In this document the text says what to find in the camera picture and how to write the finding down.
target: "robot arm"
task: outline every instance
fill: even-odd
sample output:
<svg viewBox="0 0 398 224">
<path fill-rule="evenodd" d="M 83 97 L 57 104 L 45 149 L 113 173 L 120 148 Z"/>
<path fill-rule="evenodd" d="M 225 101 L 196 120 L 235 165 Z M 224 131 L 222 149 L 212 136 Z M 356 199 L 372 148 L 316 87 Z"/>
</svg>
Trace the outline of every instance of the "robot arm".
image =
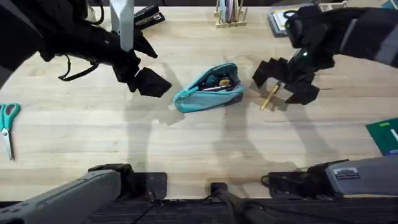
<svg viewBox="0 0 398 224">
<path fill-rule="evenodd" d="M 272 58 L 261 62 L 253 76 L 258 88 L 270 81 L 287 90 L 286 103 L 306 105 L 315 100 L 320 91 L 312 85 L 315 72 L 333 68 L 336 54 L 398 67 L 397 10 L 342 8 L 322 12 L 318 6 L 308 6 L 294 12 L 285 26 L 293 47 L 300 50 L 289 61 Z"/>
<path fill-rule="evenodd" d="M 132 3 L 111 1 L 114 27 L 108 32 L 85 20 L 86 1 L 1 1 L 0 25 L 6 35 L 0 37 L 0 46 L 8 50 L 0 53 L 0 71 L 5 73 L 0 77 L 7 78 L 36 51 L 46 62 L 56 55 L 72 55 L 89 61 L 93 68 L 101 63 L 112 66 L 118 81 L 127 83 L 131 92 L 138 89 L 142 95 L 161 97 L 171 84 L 151 69 L 139 68 L 135 50 L 153 58 L 157 54 L 141 30 L 133 29 Z M 87 73 L 60 79 L 70 81 Z"/>
<path fill-rule="evenodd" d="M 321 12 L 302 7 L 287 21 L 289 39 L 312 57 L 314 70 L 334 65 L 333 55 L 398 67 L 398 11 L 342 8 Z"/>
</svg>

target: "wooden pen holder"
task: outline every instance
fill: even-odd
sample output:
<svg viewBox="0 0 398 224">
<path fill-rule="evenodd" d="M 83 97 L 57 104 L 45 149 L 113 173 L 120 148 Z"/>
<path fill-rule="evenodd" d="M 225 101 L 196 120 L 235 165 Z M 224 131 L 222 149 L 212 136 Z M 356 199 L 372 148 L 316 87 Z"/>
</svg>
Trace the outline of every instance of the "wooden pen holder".
<svg viewBox="0 0 398 224">
<path fill-rule="evenodd" d="M 223 10 L 219 10 L 220 1 L 225 0 L 216 0 L 216 11 L 214 12 L 214 16 L 218 17 L 218 21 L 216 23 L 217 28 L 225 28 L 225 27 L 237 27 L 237 26 L 245 26 L 246 25 L 246 16 L 248 14 L 248 8 L 242 10 L 243 0 L 241 0 L 241 4 L 238 5 L 238 0 L 233 0 L 233 11 L 232 18 L 230 21 L 227 19 L 224 21 L 222 18 Z"/>
</svg>

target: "pen holder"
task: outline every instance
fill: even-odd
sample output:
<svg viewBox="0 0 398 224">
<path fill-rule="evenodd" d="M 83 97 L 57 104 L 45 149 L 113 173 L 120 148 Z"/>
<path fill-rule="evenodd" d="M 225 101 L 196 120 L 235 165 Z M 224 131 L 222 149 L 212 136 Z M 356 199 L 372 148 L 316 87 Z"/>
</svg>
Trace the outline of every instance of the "pen holder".
<svg viewBox="0 0 398 224">
<path fill-rule="evenodd" d="M 216 0 L 214 16 L 218 17 L 217 28 L 236 27 L 246 25 L 248 9 L 242 10 L 243 0 L 240 5 L 238 0 Z"/>
</svg>

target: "scissor blade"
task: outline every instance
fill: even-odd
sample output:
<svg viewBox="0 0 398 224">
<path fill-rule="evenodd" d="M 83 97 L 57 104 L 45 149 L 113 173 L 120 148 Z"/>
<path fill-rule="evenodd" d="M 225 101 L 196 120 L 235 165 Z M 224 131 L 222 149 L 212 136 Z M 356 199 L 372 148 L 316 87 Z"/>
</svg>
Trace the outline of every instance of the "scissor blade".
<svg viewBox="0 0 398 224">
<path fill-rule="evenodd" d="M 9 160 L 13 160 L 12 158 L 12 151 L 11 151 L 11 142 L 10 142 L 10 134 L 8 133 L 8 130 L 3 128 L 1 131 L 2 138 L 6 142 L 6 152 Z"/>
</svg>

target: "pencil case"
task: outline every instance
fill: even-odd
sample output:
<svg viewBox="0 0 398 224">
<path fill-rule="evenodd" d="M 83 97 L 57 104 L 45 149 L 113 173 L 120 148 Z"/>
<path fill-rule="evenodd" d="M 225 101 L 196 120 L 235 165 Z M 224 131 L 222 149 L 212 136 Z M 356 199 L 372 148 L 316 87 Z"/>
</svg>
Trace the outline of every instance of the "pencil case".
<svg viewBox="0 0 398 224">
<path fill-rule="evenodd" d="M 211 78 L 228 77 L 234 85 L 230 90 L 202 91 L 200 86 Z M 238 78 L 238 68 L 234 63 L 224 63 L 209 68 L 203 72 L 189 86 L 174 96 L 175 107 L 183 112 L 207 110 L 216 106 L 227 105 L 229 102 L 239 98 L 246 89 Z"/>
</svg>

